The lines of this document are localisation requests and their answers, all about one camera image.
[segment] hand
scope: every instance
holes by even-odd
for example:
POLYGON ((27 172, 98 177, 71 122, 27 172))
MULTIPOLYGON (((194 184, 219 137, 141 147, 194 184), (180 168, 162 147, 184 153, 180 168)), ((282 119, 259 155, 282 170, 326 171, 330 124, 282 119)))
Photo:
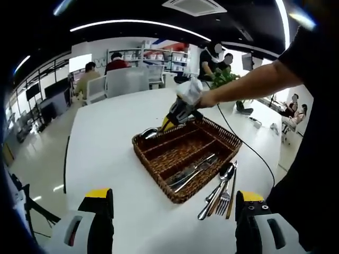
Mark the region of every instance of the hand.
POLYGON ((198 108, 213 107, 218 103, 213 91, 204 92, 198 102, 198 108))

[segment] brown wicker basket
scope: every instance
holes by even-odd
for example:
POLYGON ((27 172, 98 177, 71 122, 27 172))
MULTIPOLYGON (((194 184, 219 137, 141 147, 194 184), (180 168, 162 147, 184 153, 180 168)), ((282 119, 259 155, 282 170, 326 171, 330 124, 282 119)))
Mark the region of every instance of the brown wicker basket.
POLYGON ((141 163, 176 204, 184 203, 211 181, 242 145, 239 138, 205 117, 201 120, 189 119, 185 125, 159 133, 151 139, 146 140, 138 134, 133 137, 132 143, 141 163), (212 153, 217 155, 217 161, 179 192, 174 193, 167 185, 166 180, 212 153))

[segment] black sleeve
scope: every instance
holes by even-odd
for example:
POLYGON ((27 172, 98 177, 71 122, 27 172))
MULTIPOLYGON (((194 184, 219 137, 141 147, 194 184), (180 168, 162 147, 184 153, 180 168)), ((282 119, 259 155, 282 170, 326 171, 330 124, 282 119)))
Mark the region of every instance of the black sleeve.
POLYGON ((200 62, 210 62, 212 60, 211 56, 204 50, 200 53, 200 62))
POLYGON ((299 28, 290 47, 278 58, 291 72, 304 83, 312 79, 321 61, 321 48, 317 45, 317 38, 312 32, 299 28))

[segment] ceiling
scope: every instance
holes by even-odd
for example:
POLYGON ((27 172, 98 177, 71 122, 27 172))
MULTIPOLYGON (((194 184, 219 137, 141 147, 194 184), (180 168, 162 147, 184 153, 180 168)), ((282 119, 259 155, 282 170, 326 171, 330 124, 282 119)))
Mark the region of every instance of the ceiling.
MULTIPOLYGON (((199 17, 163 7, 166 0, 107 1, 75 0, 60 15, 53 10, 61 0, 11 1, 3 20, 6 58, 1 83, 17 86, 31 71, 52 57, 83 41, 111 37, 141 36, 171 39, 203 45, 195 35, 159 25, 140 23, 103 24, 70 32, 71 28, 105 20, 135 19, 171 24, 204 35, 210 39, 238 42, 280 54, 284 50, 284 31, 275 0, 216 0, 227 13, 199 17), (253 41, 248 41, 244 33, 253 41), (13 79, 16 66, 27 55, 13 79)), ((290 27, 291 34, 296 26, 290 27)))

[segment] table surface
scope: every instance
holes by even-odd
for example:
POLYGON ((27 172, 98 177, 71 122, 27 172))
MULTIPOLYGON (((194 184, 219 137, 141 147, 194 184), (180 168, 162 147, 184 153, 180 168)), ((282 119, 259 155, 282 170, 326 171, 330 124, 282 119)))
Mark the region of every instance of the table surface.
MULTIPOLYGON (((91 189, 111 188, 114 196, 114 253, 235 253, 234 207, 230 220, 213 215, 199 221, 204 198, 219 183, 215 177, 184 204, 173 204, 161 191, 134 153, 131 139, 143 130, 160 126, 176 99, 171 89, 156 89, 118 96, 82 107, 73 124, 67 153, 66 184, 69 209, 76 210, 91 189)), ((224 110, 229 124, 276 172, 281 116, 253 101, 252 117, 260 129, 235 112, 224 110)), ((200 110, 205 117, 229 129, 216 107, 200 110)), ((272 176, 263 161, 244 144, 238 160, 236 191, 267 197, 272 176)))

